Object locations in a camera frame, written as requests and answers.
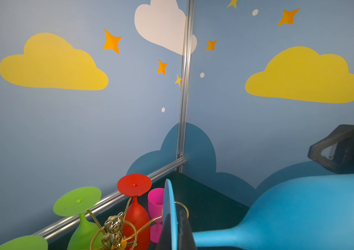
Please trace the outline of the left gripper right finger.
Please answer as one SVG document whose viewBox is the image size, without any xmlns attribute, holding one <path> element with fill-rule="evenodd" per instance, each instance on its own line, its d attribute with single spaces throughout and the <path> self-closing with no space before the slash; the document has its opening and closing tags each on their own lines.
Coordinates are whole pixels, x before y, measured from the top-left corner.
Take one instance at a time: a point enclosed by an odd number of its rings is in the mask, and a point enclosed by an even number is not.
<svg viewBox="0 0 354 250">
<path fill-rule="evenodd" d="M 354 125 L 339 125 L 310 146 L 308 158 L 335 174 L 354 174 Z"/>
</svg>

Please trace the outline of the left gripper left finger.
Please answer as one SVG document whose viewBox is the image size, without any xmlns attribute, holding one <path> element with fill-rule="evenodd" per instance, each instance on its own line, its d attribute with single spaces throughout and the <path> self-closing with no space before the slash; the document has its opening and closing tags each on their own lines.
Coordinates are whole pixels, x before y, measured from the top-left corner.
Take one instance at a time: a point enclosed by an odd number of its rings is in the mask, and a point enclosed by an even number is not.
<svg viewBox="0 0 354 250">
<path fill-rule="evenodd" d="M 177 227 L 178 237 L 177 239 L 178 250 L 196 250 L 197 246 L 194 241 L 193 233 L 189 224 L 186 210 L 179 211 L 177 216 L 178 222 L 173 226 L 171 223 L 170 215 L 167 215 L 163 220 L 163 229 L 157 243 L 157 250 L 171 250 L 172 249 L 172 232 L 171 229 Z"/>
</svg>

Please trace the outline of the pink wine glass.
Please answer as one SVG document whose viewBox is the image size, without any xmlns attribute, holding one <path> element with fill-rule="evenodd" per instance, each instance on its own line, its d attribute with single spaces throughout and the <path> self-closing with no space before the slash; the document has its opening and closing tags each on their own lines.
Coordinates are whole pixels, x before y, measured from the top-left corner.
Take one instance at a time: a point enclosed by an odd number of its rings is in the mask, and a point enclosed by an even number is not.
<svg viewBox="0 0 354 250">
<path fill-rule="evenodd" d="M 160 217 L 155 221 L 155 225 L 150 227 L 150 240 L 158 243 L 163 225 L 162 225 L 162 210 L 163 210 L 164 189 L 156 188 L 148 193 L 148 211 L 152 219 Z"/>
</svg>

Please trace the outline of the blue wine glass front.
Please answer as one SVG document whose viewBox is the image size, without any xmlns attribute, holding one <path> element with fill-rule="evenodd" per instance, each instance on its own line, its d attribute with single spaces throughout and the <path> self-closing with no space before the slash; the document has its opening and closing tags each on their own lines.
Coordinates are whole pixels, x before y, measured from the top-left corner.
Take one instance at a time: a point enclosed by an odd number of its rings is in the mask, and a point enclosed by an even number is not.
<svg viewBox="0 0 354 250">
<path fill-rule="evenodd" d="M 178 222 L 170 180 L 163 220 Z M 178 249 L 177 227 L 171 229 Z M 242 250 L 354 250 L 354 174 L 292 179 L 263 193 L 237 226 L 192 232 L 197 248 Z"/>
</svg>

